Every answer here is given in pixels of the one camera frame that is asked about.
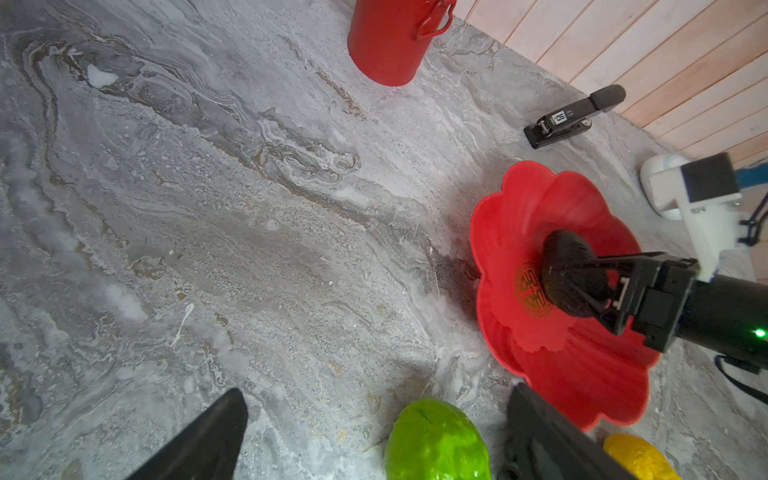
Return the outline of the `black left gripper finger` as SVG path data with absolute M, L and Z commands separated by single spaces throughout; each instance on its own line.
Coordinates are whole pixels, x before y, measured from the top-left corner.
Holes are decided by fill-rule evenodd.
M 242 392 L 225 392 L 128 479 L 231 479 L 248 421 Z

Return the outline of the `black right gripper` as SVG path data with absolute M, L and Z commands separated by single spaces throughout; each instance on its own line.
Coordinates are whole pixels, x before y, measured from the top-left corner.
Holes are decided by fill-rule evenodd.
M 682 309 L 700 271 L 693 258 L 661 252 L 619 256 L 611 303 L 611 332 L 629 328 L 659 353 L 671 345 Z M 507 405 L 504 479 L 632 479 L 634 476 L 527 384 Z

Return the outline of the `yellow fake lemon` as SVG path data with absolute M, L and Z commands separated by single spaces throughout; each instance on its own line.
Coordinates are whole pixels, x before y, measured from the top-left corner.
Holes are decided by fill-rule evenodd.
M 604 441 L 603 450 L 637 479 L 681 480 L 668 459 L 641 437 L 613 434 Z

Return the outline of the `green fake fruit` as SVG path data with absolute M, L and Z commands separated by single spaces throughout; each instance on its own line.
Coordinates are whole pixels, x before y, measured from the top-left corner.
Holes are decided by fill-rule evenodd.
M 409 403 L 387 440 L 388 479 L 490 479 L 488 448 L 457 407 L 433 398 Z

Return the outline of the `dark fake avocado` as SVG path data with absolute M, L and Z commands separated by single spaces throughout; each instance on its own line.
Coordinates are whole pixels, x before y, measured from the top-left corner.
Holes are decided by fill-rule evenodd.
M 593 318 L 589 302 L 578 290 L 603 307 L 613 294 L 609 277 L 597 269 L 554 272 L 552 268 L 556 263 L 589 262 L 596 258 L 591 246 L 569 230 L 556 230 L 544 242 L 541 274 L 544 292 L 553 305 L 569 316 Z

